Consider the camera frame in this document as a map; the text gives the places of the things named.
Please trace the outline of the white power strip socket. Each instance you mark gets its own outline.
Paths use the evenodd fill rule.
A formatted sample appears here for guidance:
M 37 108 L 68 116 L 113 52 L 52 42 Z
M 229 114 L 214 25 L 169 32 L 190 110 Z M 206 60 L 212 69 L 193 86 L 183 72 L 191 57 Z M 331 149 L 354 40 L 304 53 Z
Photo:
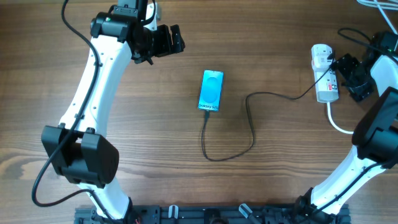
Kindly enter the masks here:
M 311 48 L 312 58 L 315 55 L 331 55 L 333 61 L 335 56 L 330 46 L 326 44 L 315 44 Z M 314 72 L 315 93 L 319 103 L 331 103 L 336 101 L 338 96 L 338 83 L 336 73 L 332 70 L 331 66 L 324 72 Z

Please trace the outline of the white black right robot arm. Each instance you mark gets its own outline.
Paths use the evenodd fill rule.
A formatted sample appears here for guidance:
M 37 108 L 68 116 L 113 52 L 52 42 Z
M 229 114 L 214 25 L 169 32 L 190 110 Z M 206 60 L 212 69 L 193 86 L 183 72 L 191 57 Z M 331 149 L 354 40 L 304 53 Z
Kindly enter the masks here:
M 345 55 L 331 61 L 350 92 L 375 85 L 378 100 L 352 133 L 353 144 L 343 162 L 322 183 L 300 196 L 291 217 L 298 223 L 331 223 L 345 202 L 367 181 L 397 164 L 397 34 L 378 32 L 367 42 L 362 62 Z

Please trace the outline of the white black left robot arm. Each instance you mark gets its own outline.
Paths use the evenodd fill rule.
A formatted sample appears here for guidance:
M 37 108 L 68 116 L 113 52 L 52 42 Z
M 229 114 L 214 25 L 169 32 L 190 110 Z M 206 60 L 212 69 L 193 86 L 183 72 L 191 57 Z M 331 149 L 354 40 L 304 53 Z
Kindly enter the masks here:
M 118 150 L 106 139 L 108 118 L 121 77 L 131 63 L 151 62 L 184 50 L 177 25 L 160 24 L 156 2 L 119 1 L 91 21 L 90 51 L 75 96 L 57 126 L 46 126 L 41 141 L 46 166 L 78 186 L 95 205 L 92 220 L 140 223 L 132 200 L 116 178 Z

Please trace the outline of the blue Galaxy smartphone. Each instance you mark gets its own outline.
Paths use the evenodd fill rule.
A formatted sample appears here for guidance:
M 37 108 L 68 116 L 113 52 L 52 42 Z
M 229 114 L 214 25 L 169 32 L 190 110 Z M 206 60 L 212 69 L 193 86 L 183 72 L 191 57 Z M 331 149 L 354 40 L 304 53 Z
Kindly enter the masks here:
M 198 109 L 219 111 L 224 73 L 214 70 L 205 70 L 201 83 Z

